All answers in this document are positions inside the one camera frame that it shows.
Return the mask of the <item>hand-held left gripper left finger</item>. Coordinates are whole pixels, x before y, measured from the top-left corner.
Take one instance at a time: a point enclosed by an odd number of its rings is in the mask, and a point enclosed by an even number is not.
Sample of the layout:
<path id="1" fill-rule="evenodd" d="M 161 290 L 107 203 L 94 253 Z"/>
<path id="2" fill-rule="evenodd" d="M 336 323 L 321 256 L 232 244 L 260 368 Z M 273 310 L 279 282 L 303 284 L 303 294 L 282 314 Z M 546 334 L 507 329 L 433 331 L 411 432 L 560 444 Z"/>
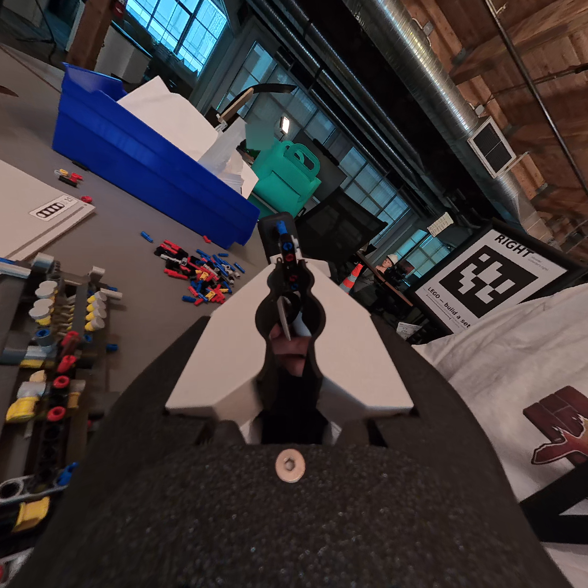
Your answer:
<path id="1" fill-rule="evenodd" d="M 257 386 L 271 330 L 278 323 L 271 263 L 209 317 L 165 408 L 170 415 L 230 421 L 261 435 Z"/>

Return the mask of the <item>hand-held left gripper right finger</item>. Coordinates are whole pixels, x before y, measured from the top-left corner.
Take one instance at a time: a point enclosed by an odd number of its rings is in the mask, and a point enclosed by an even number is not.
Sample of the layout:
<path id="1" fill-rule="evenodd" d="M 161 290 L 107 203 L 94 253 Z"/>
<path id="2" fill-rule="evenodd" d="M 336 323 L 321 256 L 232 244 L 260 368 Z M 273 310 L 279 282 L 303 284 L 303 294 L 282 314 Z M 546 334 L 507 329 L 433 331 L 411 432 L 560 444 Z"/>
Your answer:
<path id="1" fill-rule="evenodd" d="M 334 445 L 344 425 L 408 414 L 414 403 L 369 312 L 313 265 L 306 268 L 325 315 L 314 340 L 322 375 L 317 409 L 329 423 L 324 442 Z"/>

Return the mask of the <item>black lego beam blue pins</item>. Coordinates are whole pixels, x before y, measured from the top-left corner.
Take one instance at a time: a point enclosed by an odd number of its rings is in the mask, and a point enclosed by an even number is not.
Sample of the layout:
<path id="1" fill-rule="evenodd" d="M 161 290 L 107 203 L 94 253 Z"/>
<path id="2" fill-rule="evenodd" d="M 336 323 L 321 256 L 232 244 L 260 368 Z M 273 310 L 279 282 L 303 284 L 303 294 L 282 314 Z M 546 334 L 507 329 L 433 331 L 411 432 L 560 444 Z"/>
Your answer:
<path id="1" fill-rule="evenodd" d="M 276 285 L 281 295 L 303 296 L 309 284 L 309 275 L 300 254 L 298 240 L 288 230 L 286 222 L 276 222 L 278 232 L 278 257 L 276 260 Z"/>

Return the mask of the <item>grey lego chassis assembly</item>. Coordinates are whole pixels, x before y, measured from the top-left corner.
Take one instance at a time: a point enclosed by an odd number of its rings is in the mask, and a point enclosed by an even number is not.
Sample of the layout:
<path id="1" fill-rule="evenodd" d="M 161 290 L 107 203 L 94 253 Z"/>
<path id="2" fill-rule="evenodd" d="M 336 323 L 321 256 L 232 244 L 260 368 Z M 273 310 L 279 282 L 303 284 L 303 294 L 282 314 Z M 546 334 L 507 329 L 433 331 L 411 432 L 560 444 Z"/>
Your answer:
<path id="1" fill-rule="evenodd" d="M 47 523 L 104 416 L 109 306 L 122 300 L 104 273 L 1 258 L 2 541 Z"/>

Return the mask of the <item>pile of lego pins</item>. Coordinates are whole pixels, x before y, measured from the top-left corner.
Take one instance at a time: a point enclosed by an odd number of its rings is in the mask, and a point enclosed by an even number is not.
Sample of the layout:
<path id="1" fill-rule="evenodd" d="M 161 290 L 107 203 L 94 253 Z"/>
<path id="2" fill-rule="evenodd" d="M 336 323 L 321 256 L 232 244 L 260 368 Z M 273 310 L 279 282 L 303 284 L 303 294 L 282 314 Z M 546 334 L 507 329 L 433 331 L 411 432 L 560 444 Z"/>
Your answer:
<path id="1" fill-rule="evenodd" d="M 245 273 L 237 262 L 229 261 L 227 253 L 208 254 L 196 249 L 195 254 L 190 254 L 169 240 L 158 244 L 153 254 L 164 261 L 167 277 L 184 283 L 188 294 L 182 299 L 194 306 L 224 305 Z"/>

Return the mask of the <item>lego instruction booklet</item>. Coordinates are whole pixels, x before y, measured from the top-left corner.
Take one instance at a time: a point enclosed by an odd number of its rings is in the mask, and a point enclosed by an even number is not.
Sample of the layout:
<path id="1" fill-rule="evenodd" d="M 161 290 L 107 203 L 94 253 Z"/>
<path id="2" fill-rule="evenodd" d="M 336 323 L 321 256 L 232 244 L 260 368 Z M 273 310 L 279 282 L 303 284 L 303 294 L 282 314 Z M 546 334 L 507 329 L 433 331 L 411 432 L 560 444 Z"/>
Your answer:
<path id="1" fill-rule="evenodd" d="M 92 204 L 1 161 L 2 258 L 25 261 L 94 212 Z"/>

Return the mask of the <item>person's right hand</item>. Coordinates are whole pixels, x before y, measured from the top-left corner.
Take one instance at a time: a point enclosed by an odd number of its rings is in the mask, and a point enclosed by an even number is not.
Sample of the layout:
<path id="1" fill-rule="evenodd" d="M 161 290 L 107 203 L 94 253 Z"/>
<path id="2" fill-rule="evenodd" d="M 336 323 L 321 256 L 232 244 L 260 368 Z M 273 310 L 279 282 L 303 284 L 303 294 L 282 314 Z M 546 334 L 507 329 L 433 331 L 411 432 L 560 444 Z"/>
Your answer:
<path id="1" fill-rule="evenodd" d="M 290 336 L 288 339 L 283 333 L 282 327 L 276 324 L 270 331 L 269 339 L 278 364 L 292 376 L 301 378 L 311 338 L 309 336 Z"/>

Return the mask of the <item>orange traffic cone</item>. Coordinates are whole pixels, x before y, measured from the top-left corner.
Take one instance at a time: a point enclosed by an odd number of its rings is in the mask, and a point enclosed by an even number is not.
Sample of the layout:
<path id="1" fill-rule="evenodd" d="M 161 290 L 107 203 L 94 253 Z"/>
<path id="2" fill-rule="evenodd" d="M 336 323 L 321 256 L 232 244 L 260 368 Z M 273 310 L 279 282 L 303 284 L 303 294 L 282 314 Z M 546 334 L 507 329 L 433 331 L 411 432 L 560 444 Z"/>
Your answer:
<path id="1" fill-rule="evenodd" d="M 356 284 L 357 278 L 359 277 L 364 265 L 362 263 L 357 263 L 351 273 L 344 278 L 343 282 L 340 285 L 340 288 L 347 294 L 350 294 Z"/>

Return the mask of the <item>black mesh office chair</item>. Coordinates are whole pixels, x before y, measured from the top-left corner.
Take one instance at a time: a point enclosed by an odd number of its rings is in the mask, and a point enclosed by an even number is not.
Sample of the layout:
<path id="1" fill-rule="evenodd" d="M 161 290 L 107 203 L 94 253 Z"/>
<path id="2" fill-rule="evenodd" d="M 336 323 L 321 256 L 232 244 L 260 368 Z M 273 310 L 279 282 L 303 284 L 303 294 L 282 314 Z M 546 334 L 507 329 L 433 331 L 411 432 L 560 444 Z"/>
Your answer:
<path id="1" fill-rule="evenodd" d="M 341 188 L 295 220 L 303 256 L 344 264 L 387 226 Z"/>

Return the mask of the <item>teal felt bag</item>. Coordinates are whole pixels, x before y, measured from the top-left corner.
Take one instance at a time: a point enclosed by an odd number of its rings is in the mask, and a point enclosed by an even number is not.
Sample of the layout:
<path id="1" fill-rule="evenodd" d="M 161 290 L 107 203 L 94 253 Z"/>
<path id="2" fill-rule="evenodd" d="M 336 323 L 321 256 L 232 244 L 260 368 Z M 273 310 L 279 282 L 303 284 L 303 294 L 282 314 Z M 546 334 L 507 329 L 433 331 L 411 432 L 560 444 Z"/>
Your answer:
<path id="1" fill-rule="evenodd" d="M 273 140 L 254 160 L 258 178 L 252 192 L 277 212 L 297 217 L 321 184 L 320 161 L 305 145 Z"/>

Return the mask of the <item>curved black and wood stand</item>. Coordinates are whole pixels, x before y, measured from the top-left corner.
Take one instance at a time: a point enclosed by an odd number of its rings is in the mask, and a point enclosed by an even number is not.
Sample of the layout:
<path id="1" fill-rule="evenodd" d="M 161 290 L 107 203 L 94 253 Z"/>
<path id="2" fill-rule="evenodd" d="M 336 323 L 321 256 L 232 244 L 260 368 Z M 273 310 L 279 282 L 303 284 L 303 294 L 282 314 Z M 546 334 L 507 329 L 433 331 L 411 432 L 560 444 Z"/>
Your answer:
<path id="1" fill-rule="evenodd" d="M 259 93 L 292 93 L 297 88 L 292 84 L 263 83 L 250 86 L 239 93 L 229 105 L 217 114 L 217 130 L 224 130 L 231 124 L 238 111 L 255 95 Z"/>

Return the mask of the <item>blue plastic bin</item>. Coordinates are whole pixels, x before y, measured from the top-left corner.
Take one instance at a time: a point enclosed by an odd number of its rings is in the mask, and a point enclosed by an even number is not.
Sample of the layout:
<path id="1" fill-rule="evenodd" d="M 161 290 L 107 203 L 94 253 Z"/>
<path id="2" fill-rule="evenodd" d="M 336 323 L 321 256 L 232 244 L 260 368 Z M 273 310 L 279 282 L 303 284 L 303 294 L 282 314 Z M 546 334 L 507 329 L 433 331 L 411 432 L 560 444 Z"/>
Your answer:
<path id="1" fill-rule="evenodd" d="M 117 103 L 122 81 L 65 63 L 52 149 L 228 249 L 259 210 Z"/>

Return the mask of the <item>black and white marker sign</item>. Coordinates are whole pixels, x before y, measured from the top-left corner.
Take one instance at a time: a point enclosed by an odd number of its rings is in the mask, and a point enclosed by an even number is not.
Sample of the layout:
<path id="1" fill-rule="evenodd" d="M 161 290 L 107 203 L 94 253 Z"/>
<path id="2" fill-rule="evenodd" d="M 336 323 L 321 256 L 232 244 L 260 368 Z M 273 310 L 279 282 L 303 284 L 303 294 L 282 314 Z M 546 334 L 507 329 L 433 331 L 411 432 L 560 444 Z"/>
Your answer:
<path id="1" fill-rule="evenodd" d="M 569 264 L 513 229 L 492 226 L 445 257 L 410 290 L 415 304 L 450 334 L 469 330 L 559 281 Z"/>

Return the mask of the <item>crumpled white paper bags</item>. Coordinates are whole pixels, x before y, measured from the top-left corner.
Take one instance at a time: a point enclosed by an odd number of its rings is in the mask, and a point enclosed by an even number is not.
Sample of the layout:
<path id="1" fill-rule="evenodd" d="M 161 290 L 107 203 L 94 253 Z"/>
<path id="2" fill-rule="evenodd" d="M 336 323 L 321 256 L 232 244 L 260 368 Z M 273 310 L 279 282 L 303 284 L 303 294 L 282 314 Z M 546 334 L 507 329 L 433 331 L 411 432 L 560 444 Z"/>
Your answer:
<path id="1" fill-rule="evenodd" d="M 219 122 L 210 124 L 187 99 L 170 92 L 160 77 L 117 103 L 244 198 L 250 196 L 258 177 L 237 151 L 246 139 L 241 117 L 217 130 Z"/>

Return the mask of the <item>white ceiling vent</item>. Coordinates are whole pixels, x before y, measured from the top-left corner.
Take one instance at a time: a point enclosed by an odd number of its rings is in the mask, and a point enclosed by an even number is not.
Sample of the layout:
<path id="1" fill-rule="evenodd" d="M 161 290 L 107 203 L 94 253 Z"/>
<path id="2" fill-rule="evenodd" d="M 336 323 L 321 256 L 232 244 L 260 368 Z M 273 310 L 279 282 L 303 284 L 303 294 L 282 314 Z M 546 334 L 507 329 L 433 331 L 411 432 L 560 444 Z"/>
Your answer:
<path id="1" fill-rule="evenodd" d="M 513 151 L 496 121 L 487 116 L 467 143 L 493 179 L 510 171 L 518 156 Z"/>

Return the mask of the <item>grid pane window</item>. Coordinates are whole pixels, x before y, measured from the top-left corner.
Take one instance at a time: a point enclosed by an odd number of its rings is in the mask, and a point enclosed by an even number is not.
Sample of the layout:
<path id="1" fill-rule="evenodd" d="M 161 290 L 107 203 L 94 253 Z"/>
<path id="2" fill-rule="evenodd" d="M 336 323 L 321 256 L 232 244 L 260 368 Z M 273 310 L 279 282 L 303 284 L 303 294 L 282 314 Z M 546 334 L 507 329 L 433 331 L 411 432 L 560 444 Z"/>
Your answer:
<path id="1" fill-rule="evenodd" d="M 128 1 L 127 12 L 155 42 L 200 75 L 228 18 L 222 1 Z"/>

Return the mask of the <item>white cabinet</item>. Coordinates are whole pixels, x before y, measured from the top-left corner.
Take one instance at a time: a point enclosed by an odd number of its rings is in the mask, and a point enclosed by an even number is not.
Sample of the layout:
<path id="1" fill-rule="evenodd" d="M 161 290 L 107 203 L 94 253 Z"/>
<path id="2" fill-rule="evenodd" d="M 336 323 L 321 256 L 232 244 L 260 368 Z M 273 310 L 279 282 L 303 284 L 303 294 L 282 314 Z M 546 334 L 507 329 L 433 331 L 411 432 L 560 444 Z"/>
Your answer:
<path id="1" fill-rule="evenodd" d="M 152 55 L 113 22 L 105 36 L 94 70 L 118 77 L 129 84 L 139 84 L 151 60 Z"/>

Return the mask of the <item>black ceiling pipe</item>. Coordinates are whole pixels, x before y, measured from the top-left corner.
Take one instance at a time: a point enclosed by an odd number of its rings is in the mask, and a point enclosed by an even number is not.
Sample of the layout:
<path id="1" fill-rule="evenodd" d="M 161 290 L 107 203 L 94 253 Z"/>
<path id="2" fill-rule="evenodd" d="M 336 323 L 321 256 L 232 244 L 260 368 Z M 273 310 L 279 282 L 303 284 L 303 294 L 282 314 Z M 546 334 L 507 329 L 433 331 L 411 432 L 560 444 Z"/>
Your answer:
<path id="1" fill-rule="evenodd" d="M 522 77 L 525 87 L 527 88 L 529 93 L 532 95 L 535 102 L 538 104 L 540 111 L 541 111 L 544 119 L 546 120 L 546 123 L 547 123 L 549 129 L 551 130 L 555 140 L 557 141 L 557 144 L 559 145 L 560 150 L 562 151 L 564 157 L 566 158 L 567 162 L 569 163 L 569 165 L 570 165 L 573 173 L 575 174 L 576 179 L 578 180 L 580 186 L 582 187 L 584 192 L 587 193 L 587 183 L 584 179 L 584 175 L 581 172 L 581 170 L 579 169 L 579 167 L 577 166 L 577 163 L 576 163 L 575 159 L 573 158 L 573 156 L 572 156 L 564 138 L 562 137 L 560 130 L 558 129 L 555 121 L 553 120 L 548 108 L 546 107 L 546 105 L 541 97 L 541 94 L 537 89 L 537 86 L 535 85 L 532 77 L 530 76 L 530 73 L 527 70 L 521 56 L 518 54 L 518 51 L 516 50 L 515 45 L 511 40 L 511 37 L 509 36 L 506 29 L 504 28 L 504 26 L 500 22 L 498 15 L 497 15 L 497 11 L 496 11 L 493 3 L 491 1 L 483 1 L 483 3 L 485 4 L 486 11 L 490 15 L 492 21 L 494 22 L 494 25 L 496 26 L 499 37 L 500 37 L 502 43 L 504 44 L 504 47 L 506 48 L 509 56 L 511 57 L 511 60 L 514 62 L 520 76 Z"/>

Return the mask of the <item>silver ventilation duct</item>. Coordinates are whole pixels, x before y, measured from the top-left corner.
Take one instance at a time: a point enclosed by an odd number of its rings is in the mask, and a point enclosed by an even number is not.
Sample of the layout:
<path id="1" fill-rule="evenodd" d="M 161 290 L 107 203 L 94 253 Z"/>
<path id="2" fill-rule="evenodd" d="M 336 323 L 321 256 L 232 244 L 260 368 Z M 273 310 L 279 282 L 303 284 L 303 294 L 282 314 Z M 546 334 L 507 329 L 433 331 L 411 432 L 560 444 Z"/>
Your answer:
<path id="1" fill-rule="evenodd" d="M 540 220 L 511 170 L 493 179 L 467 143 L 483 118 L 464 99 L 405 5 L 344 4 L 500 214 L 525 229 Z"/>

